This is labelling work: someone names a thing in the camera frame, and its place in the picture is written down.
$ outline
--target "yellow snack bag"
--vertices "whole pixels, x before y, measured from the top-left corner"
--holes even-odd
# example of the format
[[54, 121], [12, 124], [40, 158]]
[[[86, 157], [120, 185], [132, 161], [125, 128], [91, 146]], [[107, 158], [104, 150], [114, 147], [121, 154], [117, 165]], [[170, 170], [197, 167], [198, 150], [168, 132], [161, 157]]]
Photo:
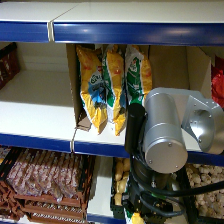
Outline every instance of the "yellow snack bag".
[[144, 101], [152, 89], [152, 74], [149, 59], [136, 45], [128, 45], [125, 55], [125, 78], [129, 104]]
[[80, 62], [80, 96], [83, 107], [99, 134], [100, 125], [107, 119], [102, 63], [98, 58], [101, 49], [91, 50], [77, 45], [76, 52]]
[[126, 117], [124, 59], [118, 45], [108, 45], [103, 56], [103, 79], [106, 86], [107, 115], [115, 135], [119, 135]]

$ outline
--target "cardboard box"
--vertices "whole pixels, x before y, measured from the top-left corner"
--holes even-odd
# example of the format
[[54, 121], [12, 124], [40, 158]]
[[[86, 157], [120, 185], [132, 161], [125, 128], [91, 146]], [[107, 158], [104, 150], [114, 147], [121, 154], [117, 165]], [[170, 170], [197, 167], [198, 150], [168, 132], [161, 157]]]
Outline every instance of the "cardboard box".
[[[82, 107], [79, 92], [75, 44], [66, 44], [66, 48], [76, 127], [89, 131], [91, 124]], [[125, 53], [126, 45], [121, 45], [121, 49]], [[153, 88], [198, 90], [206, 98], [211, 98], [211, 58], [200, 48], [141, 45], [140, 49], [149, 56]]]

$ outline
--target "silver machine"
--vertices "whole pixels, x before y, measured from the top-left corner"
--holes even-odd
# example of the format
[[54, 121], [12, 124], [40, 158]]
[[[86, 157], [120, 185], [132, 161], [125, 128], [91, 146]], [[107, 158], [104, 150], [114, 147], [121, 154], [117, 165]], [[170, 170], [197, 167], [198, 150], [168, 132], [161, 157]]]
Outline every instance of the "silver machine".
[[[131, 104], [125, 137], [131, 172], [122, 202], [127, 210], [140, 211], [145, 221], [164, 223], [182, 215], [184, 205], [176, 197], [188, 197], [224, 188], [224, 182], [189, 190], [171, 191], [171, 173], [187, 162], [186, 132], [204, 153], [224, 149], [224, 112], [198, 91], [156, 88], [145, 99], [145, 107]], [[173, 204], [181, 211], [174, 212]]]

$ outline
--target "shelf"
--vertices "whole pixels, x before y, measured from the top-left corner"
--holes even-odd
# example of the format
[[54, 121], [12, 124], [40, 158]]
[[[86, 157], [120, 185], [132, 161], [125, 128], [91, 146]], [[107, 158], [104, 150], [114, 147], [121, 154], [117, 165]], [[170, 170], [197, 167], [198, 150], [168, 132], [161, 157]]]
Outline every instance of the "shelf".
[[113, 158], [96, 157], [90, 200], [87, 208], [88, 222], [125, 224], [113, 218], [110, 210]]
[[51, 21], [75, 7], [73, 3], [5, 2], [0, 4], [0, 41], [48, 42]]
[[54, 20], [55, 41], [223, 45], [223, 7], [222, 1], [84, 2]]
[[0, 144], [70, 152], [74, 108], [68, 73], [22, 71], [0, 91]]
[[125, 131], [126, 129], [120, 133], [120, 136], [115, 136], [109, 124], [99, 135], [93, 126], [89, 132], [77, 129], [74, 137], [74, 151], [100, 156], [129, 157], [124, 149]]

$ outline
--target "silver cylinder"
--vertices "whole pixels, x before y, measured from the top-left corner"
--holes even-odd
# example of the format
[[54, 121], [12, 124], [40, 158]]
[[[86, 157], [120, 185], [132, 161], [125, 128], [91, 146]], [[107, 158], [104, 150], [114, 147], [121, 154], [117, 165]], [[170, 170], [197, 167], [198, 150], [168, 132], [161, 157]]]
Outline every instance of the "silver cylinder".
[[151, 91], [146, 97], [148, 120], [143, 151], [149, 167], [159, 173], [172, 173], [187, 161], [181, 125], [172, 96]]

